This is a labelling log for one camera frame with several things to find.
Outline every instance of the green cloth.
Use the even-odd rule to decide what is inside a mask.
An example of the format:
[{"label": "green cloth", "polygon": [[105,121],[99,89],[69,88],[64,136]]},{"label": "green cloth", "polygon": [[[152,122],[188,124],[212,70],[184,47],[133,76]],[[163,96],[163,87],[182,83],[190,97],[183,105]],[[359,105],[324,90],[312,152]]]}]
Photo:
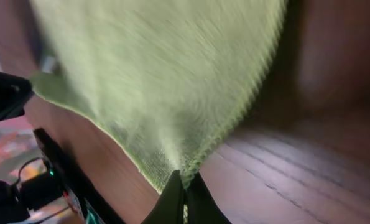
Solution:
[{"label": "green cloth", "polygon": [[33,0],[60,73],[36,94],[95,123],[157,191],[187,187],[257,95],[285,0]]}]

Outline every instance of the cable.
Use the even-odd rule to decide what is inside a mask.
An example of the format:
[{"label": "cable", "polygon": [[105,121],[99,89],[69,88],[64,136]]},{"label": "cable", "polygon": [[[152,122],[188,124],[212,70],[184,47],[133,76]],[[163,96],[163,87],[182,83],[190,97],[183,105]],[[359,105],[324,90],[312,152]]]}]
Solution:
[{"label": "cable", "polygon": [[56,215],[59,215],[60,213],[64,212],[67,209],[69,209],[69,206],[65,207],[64,209],[62,209],[60,211],[57,211],[57,212],[53,213],[50,216],[47,216],[47,217],[45,217],[45,218],[43,218],[41,220],[36,221],[35,223],[30,223],[30,224],[40,224],[40,223],[43,223],[43,222],[47,221],[48,219],[50,219],[50,218],[52,218],[52,217],[54,217]]},{"label": "cable", "polygon": [[13,183],[13,185],[17,185],[18,183],[21,182],[21,173],[22,173],[22,170],[27,166],[29,165],[30,163],[34,162],[34,161],[37,161],[39,159],[42,159],[42,157],[36,157],[36,158],[32,158],[31,160],[25,162],[23,164],[23,166],[19,169],[19,173],[17,175],[17,180]]}]

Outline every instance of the black device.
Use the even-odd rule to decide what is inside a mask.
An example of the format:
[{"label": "black device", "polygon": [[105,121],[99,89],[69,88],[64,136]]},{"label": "black device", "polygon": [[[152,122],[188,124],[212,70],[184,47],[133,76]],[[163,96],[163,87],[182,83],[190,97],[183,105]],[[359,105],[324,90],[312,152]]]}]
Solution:
[{"label": "black device", "polygon": [[[22,115],[22,107],[33,93],[26,79],[0,73],[0,94],[0,120],[4,120]],[[19,180],[12,185],[0,181],[0,224],[24,221],[30,217],[29,210],[38,210],[62,196],[84,220],[97,224],[124,223],[73,158],[43,129],[34,130],[34,134],[43,157],[28,163],[42,159],[47,171],[22,182],[20,187],[20,171]],[[142,223],[183,223],[185,205],[190,224],[230,223],[215,204],[201,175],[196,174],[185,190],[178,170],[172,172],[154,209]]]}]

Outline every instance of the brown table surface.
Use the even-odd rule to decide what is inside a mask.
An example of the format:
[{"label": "brown table surface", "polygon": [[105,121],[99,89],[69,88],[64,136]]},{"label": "brown table surface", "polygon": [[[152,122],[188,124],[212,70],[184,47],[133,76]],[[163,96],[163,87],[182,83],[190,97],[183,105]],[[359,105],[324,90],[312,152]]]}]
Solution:
[{"label": "brown table surface", "polygon": [[[305,46],[301,69],[295,72],[302,74],[297,80],[307,101],[301,103],[304,113],[295,111],[298,107],[292,105],[294,99],[290,97],[261,103],[268,109],[253,115],[258,117],[253,121],[260,122],[244,122],[200,171],[216,203],[233,223],[370,223],[370,105],[342,109],[356,98],[351,87],[370,90],[370,82],[351,73],[352,66],[357,73],[365,68],[370,78],[370,64],[361,68],[357,60],[352,61],[358,59],[356,54],[370,54],[370,43],[359,44],[353,58],[349,54],[339,57],[336,64],[330,58],[349,46],[358,46],[357,40],[364,34],[351,34],[355,26],[370,28],[370,4],[349,1],[341,7],[341,1],[306,2],[303,24],[309,26],[301,29],[306,34],[298,40]],[[0,0],[0,61],[6,73],[27,77],[37,67],[16,7],[13,0]],[[355,38],[345,41],[348,35]],[[351,68],[340,63],[347,60],[346,66]],[[327,66],[333,69],[322,69]],[[335,76],[338,73],[350,74],[350,78],[344,83],[343,77]],[[277,93],[262,92],[261,101],[271,95]],[[345,106],[326,113],[333,105]],[[157,192],[121,148],[96,126],[38,96],[25,110],[35,128],[44,128],[64,150],[76,156],[96,189],[125,222],[140,223],[151,211]]]}]

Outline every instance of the green towel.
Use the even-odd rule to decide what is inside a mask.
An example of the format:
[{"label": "green towel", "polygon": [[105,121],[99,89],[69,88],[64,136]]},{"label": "green towel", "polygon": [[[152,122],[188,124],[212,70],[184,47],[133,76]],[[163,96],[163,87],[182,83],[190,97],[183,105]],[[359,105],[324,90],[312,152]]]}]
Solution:
[{"label": "green towel", "polygon": [[257,95],[285,0],[33,0],[61,65],[36,94],[110,135],[161,192],[187,187]]}]

